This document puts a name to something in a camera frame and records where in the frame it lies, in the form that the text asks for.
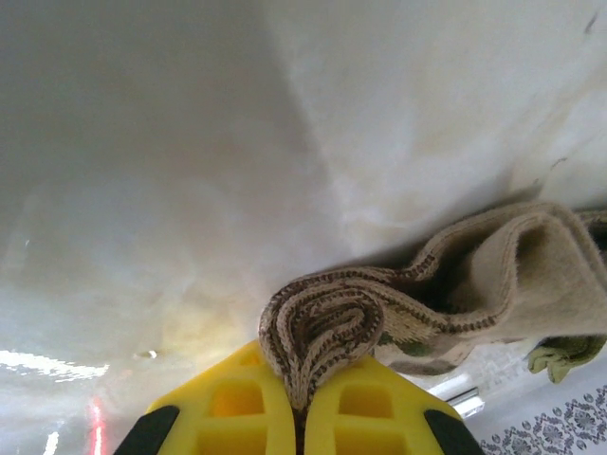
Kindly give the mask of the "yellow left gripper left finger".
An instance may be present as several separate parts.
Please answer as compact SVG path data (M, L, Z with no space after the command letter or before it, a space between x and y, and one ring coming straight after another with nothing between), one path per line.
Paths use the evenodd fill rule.
M298 454L282 381L251 341L153 402L125 454Z

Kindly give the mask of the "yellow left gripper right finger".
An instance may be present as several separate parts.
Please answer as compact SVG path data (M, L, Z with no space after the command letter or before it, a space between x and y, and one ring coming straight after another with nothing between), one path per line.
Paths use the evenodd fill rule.
M310 455L473 455L483 449L447 402L367 356L316 391Z

